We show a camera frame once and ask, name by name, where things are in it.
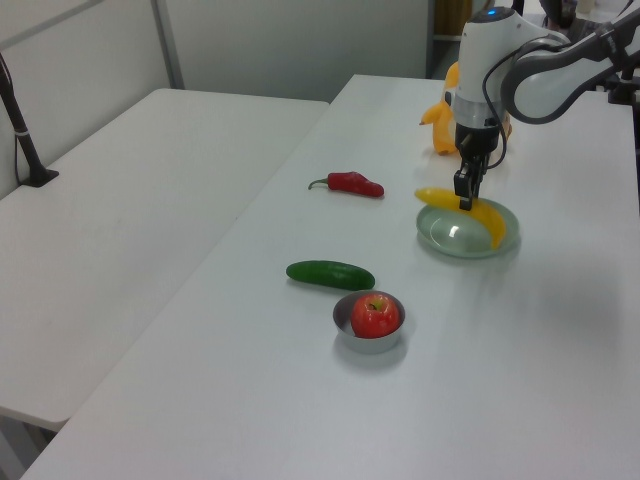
green cucumber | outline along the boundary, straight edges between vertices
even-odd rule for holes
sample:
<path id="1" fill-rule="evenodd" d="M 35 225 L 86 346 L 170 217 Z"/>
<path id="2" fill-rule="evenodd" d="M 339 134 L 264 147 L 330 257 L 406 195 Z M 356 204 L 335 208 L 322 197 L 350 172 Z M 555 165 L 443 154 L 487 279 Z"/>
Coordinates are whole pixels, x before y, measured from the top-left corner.
<path id="1" fill-rule="evenodd" d="M 373 275 L 364 268 L 330 260 L 307 260 L 287 267 L 287 275 L 293 280 L 344 290 L 370 290 L 376 283 Z"/>

red apple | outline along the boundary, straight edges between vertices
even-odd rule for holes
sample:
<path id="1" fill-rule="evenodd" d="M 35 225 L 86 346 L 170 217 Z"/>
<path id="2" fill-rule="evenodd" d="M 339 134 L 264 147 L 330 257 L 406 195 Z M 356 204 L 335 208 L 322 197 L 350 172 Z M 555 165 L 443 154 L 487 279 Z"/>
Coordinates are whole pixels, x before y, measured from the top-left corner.
<path id="1" fill-rule="evenodd" d="M 384 337 L 400 327 L 400 312 L 396 303 L 386 295 L 364 295 L 353 306 L 351 327 L 356 337 Z"/>

red pepper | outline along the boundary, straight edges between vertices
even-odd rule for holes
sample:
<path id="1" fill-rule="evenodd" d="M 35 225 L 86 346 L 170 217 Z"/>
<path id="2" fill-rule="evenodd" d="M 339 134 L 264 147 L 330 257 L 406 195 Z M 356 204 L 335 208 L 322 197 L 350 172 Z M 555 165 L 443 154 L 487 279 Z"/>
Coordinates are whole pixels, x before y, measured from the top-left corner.
<path id="1" fill-rule="evenodd" d="M 366 197 L 378 198 L 384 195 L 382 185 L 373 183 L 364 175 L 357 172 L 348 173 L 330 173 L 327 178 L 316 180 L 309 184 L 309 190 L 316 183 L 325 183 L 329 186 L 329 190 L 338 190 L 340 192 L 357 193 Z"/>

clear plate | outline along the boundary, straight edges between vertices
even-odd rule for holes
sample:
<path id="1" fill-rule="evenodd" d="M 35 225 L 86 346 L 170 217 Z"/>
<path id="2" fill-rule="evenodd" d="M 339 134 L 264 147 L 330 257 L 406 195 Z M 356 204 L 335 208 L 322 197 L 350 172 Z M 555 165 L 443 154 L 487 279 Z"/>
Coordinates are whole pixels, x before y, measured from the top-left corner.
<path id="1" fill-rule="evenodd" d="M 518 239 L 518 219 L 505 206 L 491 200 L 482 200 L 500 212 L 507 226 L 507 233 L 495 250 L 491 248 L 491 235 L 480 222 L 453 210 L 427 205 L 418 213 L 418 232 L 430 247 L 454 257 L 485 258 L 499 255 Z"/>

yellow banana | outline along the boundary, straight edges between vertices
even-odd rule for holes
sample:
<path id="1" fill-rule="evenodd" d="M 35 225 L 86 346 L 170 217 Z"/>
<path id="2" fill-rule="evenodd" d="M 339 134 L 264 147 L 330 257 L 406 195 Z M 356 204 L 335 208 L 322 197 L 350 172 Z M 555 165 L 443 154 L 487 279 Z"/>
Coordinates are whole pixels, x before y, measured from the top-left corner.
<path id="1" fill-rule="evenodd" d="M 474 199 L 473 207 L 466 211 L 460 209 L 460 197 L 444 188 L 422 188 L 416 190 L 416 197 L 434 207 L 469 215 L 480 222 L 491 235 L 491 248 L 494 250 L 500 246 L 507 233 L 507 226 L 500 212 L 482 200 Z"/>

